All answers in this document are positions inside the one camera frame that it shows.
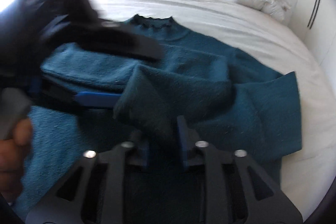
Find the teal sweater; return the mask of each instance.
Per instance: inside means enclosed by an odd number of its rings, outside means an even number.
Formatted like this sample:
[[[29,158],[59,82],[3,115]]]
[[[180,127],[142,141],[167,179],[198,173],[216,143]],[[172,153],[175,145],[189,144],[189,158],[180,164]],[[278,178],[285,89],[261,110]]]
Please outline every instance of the teal sweater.
[[[132,177],[133,200],[139,205],[130,214],[138,219],[136,223],[155,223],[158,214],[143,210],[164,208],[160,215],[167,214],[166,223],[188,222],[198,207],[190,193],[197,179],[176,167],[178,115],[184,115],[189,127],[217,148],[246,150],[277,182],[281,158],[301,149],[294,72],[282,75],[172,18],[135,15],[126,24],[135,33],[157,39],[165,58],[150,63],[86,52],[69,43],[43,65],[44,72],[75,91],[123,95],[113,111],[87,111],[81,117],[34,107],[33,153],[26,161],[25,190],[14,207],[22,218],[83,151],[109,150],[127,140],[136,127],[155,147],[151,153],[156,168],[152,175]]]

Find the metal bolt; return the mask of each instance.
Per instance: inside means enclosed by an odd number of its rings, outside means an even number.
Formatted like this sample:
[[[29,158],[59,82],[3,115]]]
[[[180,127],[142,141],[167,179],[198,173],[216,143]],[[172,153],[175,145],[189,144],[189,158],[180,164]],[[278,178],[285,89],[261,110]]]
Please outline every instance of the metal bolt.
[[[92,151],[92,150],[87,150],[83,153],[83,156],[88,158],[88,159],[94,158],[96,155],[97,155],[97,152]]]
[[[134,147],[134,143],[133,142],[123,142],[123,143],[121,143],[121,146],[123,148],[132,148],[132,147]]]
[[[199,148],[205,148],[205,147],[209,146],[209,143],[206,142],[206,141],[198,141],[198,142],[195,143],[195,145]]]
[[[236,150],[235,156],[239,158],[243,158],[247,156],[247,152],[245,150]]]

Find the white duvet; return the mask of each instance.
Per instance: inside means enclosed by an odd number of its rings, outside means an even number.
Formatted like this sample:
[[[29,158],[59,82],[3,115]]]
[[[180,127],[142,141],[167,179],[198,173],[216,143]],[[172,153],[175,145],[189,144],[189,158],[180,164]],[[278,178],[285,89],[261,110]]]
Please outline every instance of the white duvet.
[[[288,28],[262,12],[226,0],[92,0],[102,17],[173,16],[283,73],[295,71],[301,99],[303,149],[283,158],[281,188],[306,219],[336,175],[336,100],[311,53]]]

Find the gray handle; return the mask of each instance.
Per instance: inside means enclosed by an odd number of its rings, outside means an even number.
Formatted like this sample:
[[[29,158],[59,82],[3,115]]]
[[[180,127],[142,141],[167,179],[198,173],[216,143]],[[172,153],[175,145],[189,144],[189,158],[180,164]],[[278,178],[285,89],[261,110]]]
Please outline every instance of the gray handle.
[[[5,88],[0,98],[0,140],[12,138],[16,124],[25,119],[31,109],[31,100],[19,89]]]

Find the black clamp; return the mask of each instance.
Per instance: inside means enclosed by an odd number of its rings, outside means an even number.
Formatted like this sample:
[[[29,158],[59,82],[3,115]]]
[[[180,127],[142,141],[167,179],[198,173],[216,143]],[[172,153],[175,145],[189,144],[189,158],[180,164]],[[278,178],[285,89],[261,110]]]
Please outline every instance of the black clamp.
[[[184,171],[200,169],[205,174],[200,223],[303,223],[298,209],[246,151],[216,149],[189,129],[183,116],[177,118],[177,124]],[[85,152],[28,214],[26,224],[95,224],[97,219],[100,224],[124,223],[125,169],[132,166],[146,172],[148,157],[148,141],[140,131],[111,151]],[[73,184],[78,185],[76,189],[70,187]],[[101,202],[88,205],[90,199]],[[91,222],[82,220],[85,215],[90,215]]]

